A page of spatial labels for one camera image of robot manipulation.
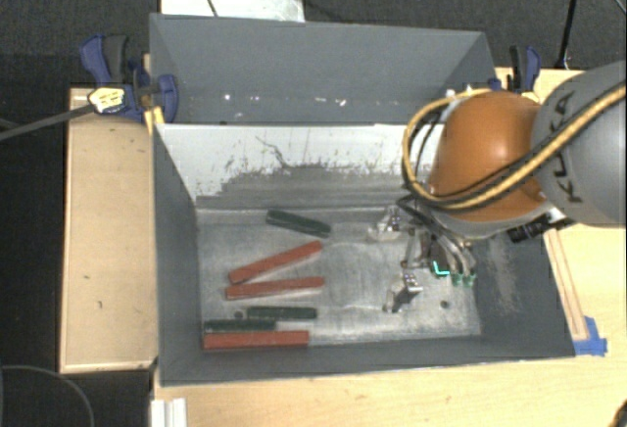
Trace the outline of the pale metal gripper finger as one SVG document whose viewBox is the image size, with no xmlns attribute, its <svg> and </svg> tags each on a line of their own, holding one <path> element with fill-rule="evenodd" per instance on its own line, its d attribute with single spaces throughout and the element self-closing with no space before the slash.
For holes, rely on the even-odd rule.
<svg viewBox="0 0 627 427">
<path fill-rule="evenodd" d="M 369 240 L 397 240 L 407 231 L 407 221 L 399 207 L 388 207 L 381 219 L 367 229 Z"/>
<path fill-rule="evenodd" d="M 388 286 L 382 306 L 386 313 L 398 313 L 406 309 L 411 301 L 423 291 L 414 270 L 403 269 Z"/>
</svg>

